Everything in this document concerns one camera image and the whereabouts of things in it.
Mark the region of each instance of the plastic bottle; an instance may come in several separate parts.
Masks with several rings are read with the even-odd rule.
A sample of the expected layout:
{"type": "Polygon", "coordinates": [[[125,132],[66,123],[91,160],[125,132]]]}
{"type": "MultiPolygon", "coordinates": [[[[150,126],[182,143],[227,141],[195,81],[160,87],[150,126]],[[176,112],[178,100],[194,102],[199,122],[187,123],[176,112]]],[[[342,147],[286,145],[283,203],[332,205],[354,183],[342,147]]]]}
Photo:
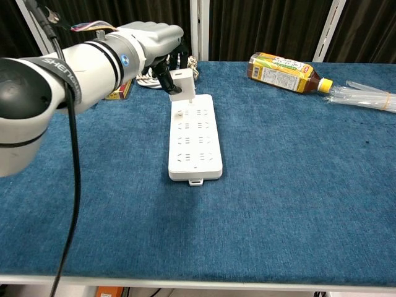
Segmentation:
{"type": "Polygon", "coordinates": [[[251,56],[247,76],[298,93],[313,90],[329,93],[333,84],[330,79],[321,79],[308,64],[265,53],[251,56]]]}

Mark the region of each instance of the bottle label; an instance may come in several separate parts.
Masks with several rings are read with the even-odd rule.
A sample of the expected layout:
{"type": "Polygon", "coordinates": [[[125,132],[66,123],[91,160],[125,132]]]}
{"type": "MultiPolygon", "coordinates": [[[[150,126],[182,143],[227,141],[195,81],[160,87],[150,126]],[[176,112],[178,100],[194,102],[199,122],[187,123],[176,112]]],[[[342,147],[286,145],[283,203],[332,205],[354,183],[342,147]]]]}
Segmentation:
{"type": "Polygon", "coordinates": [[[303,92],[313,70],[312,66],[305,63],[260,53],[253,59],[252,78],[288,90],[303,92]]]}

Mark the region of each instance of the clear plastic tubes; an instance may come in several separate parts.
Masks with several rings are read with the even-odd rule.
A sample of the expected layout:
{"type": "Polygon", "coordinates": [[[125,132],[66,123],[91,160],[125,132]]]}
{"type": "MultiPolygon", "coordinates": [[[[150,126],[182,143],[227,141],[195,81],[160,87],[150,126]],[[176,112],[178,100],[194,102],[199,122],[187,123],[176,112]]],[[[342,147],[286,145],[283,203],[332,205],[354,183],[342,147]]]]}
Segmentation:
{"type": "Polygon", "coordinates": [[[396,94],[347,81],[350,87],[332,87],[329,102],[357,105],[396,113],[396,94]]]}

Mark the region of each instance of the robotic arm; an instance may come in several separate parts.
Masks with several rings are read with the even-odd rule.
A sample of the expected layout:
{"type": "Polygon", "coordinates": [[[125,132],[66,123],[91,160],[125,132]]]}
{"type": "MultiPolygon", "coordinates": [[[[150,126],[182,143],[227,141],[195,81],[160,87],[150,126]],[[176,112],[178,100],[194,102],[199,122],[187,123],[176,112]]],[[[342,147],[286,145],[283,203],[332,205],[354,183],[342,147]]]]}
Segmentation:
{"type": "MultiPolygon", "coordinates": [[[[83,113],[148,66],[166,92],[180,93],[166,57],[182,36],[179,26],[133,22],[64,49],[69,68],[55,53],[39,60],[75,84],[80,92],[75,112],[83,113]]],[[[62,79],[29,59],[0,59],[0,177],[20,172],[34,159],[55,111],[65,110],[63,85],[62,79]]]]}

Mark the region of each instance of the white cable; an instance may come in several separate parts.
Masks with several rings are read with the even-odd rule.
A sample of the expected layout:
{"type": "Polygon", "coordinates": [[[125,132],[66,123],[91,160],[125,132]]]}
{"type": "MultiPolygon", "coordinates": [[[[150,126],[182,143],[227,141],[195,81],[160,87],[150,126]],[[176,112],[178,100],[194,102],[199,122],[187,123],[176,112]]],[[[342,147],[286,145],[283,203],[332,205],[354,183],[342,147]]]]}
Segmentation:
{"type": "MultiPolygon", "coordinates": [[[[198,79],[199,72],[197,70],[197,59],[193,56],[188,57],[187,67],[192,69],[192,73],[194,75],[194,80],[198,79]]],[[[178,67],[180,67],[180,58],[178,58],[178,67]]],[[[147,88],[161,88],[161,84],[157,78],[153,77],[153,71],[150,68],[146,75],[139,74],[136,77],[136,82],[141,85],[142,87],[147,88]]]]}

